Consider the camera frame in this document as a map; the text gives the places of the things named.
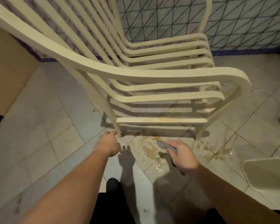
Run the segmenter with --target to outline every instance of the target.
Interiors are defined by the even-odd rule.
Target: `white plastic container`
[[[280,190],[280,158],[246,160],[242,169],[255,190]]]

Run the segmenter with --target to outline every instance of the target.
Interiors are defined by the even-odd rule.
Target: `tiled floor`
[[[181,138],[212,172],[267,207],[280,209],[280,192],[256,192],[241,169],[244,160],[280,156],[280,56],[214,60],[218,67],[246,72],[256,91],[215,121],[199,143],[189,127],[127,126],[130,131],[119,139],[124,151],[107,163],[100,191],[109,178],[121,180],[137,223],[198,220],[211,207],[197,183],[172,167],[156,139]],[[176,102],[124,107],[130,109],[126,115],[172,114],[182,111],[182,102]],[[43,63],[37,69],[0,124],[0,223],[15,223],[91,153],[110,127],[101,115],[61,65]]]

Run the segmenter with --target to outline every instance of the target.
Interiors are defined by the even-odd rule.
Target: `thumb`
[[[167,153],[169,154],[169,156],[171,157],[173,163],[175,162],[177,155],[175,154],[174,151],[172,151],[171,149],[166,148]]]

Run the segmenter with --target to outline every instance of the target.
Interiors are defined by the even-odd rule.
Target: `person's right hand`
[[[200,163],[193,154],[190,146],[181,140],[165,141],[165,143],[170,144],[177,150],[176,155],[174,151],[166,149],[176,167],[184,173],[194,174]]]

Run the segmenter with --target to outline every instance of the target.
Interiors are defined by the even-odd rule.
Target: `forearm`
[[[225,222],[230,223],[280,223],[280,215],[249,197],[209,169],[199,165],[191,172],[210,203]]]
[[[26,213],[20,223],[89,223],[107,161],[108,155],[93,151]]]

